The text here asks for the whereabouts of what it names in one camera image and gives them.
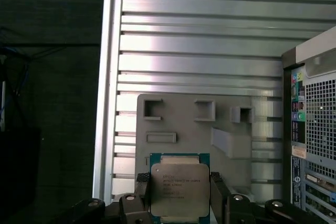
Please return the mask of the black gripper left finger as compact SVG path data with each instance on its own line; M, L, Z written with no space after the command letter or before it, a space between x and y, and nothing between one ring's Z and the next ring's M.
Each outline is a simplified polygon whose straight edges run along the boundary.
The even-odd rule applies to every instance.
M119 200L107 205L103 200L91 198L78 202L50 220L50 223L151 223L150 173L137 175L133 193L125 193Z

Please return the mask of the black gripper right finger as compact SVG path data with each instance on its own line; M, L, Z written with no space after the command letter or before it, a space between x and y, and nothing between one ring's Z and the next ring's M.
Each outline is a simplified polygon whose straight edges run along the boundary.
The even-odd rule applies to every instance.
M263 206L211 172L210 205L218 223L335 223L335 172L292 171L290 201Z

